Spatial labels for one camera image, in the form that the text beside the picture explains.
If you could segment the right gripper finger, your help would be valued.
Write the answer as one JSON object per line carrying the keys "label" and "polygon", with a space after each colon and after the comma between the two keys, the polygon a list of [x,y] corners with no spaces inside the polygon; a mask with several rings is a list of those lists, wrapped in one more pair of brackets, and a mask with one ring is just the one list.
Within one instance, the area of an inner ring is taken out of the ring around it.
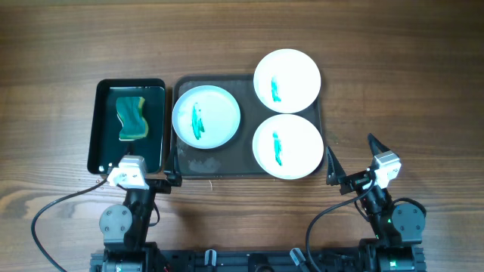
{"label": "right gripper finger", "polygon": [[390,148],[382,144],[372,133],[368,134],[368,144],[373,156],[390,151]]}
{"label": "right gripper finger", "polygon": [[330,186],[339,185],[346,177],[346,173],[343,170],[340,162],[337,160],[334,152],[330,147],[327,147],[327,180],[326,184]]}

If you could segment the white plate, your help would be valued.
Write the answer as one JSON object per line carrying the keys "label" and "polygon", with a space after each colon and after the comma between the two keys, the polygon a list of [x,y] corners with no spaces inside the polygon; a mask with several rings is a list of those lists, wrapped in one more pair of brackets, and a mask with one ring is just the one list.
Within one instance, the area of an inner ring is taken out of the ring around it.
{"label": "white plate", "polygon": [[240,107],[234,96],[214,85],[186,91],[172,111],[175,133],[197,149],[213,149],[227,143],[237,132],[240,120]]}
{"label": "white plate", "polygon": [[324,155],[321,133],[307,119],[278,114],[256,129],[253,155],[268,174],[286,180],[303,178],[319,166]]}
{"label": "white plate", "polygon": [[279,49],[256,66],[253,87],[258,99],[277,113],[298,113],[309,107],[321,90],[321,74],[310,56]]}

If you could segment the green yellow sponge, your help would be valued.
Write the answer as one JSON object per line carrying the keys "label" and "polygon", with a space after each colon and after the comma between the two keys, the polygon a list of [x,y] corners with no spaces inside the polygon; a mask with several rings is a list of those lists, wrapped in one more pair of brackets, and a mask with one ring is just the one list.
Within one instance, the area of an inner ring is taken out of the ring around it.
{"label": "green yellow sponge", "polygon": [[122,128],[119,132],[120,141],[136,141],[147,137],[149,127],[143,116],[143,97],[118,97],[116,113]]}

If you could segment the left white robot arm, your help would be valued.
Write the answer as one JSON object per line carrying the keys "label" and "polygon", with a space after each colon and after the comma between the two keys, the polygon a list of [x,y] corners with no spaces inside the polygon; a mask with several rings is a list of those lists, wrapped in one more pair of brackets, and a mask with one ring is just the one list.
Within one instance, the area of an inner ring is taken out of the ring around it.
{"label": "left white robot arm", "polygon": [[174,151],[168,155],[166,178],[147,178],[144,157],[128,153],[116,165],[109,165],[107,182],[126,191],[121,205],[106,208],[99,220],[104,235],[104,251],[92,255],[91,271],[170,271],[166,257],[155,242],[147,242],[147,232],[158,193],[170,194],[182,185],[178,159]]}

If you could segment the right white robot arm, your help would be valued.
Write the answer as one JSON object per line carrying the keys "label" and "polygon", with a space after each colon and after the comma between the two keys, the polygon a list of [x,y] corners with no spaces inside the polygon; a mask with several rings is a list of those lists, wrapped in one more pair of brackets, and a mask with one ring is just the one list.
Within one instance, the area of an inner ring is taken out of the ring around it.
{"label": "right white robot arm", "polygon": [[355,206],[374,232],[354,248],[325,249],[318,256],[325,271],[425,271],[419,245],[427,210],[410,198],[393,199],[388,187],[402,167],[400,157],[372,134],[368,144],[373,155],[365,170],[348,175],[332,149],[327,149],[327,184],[340,193],[354,193]]}

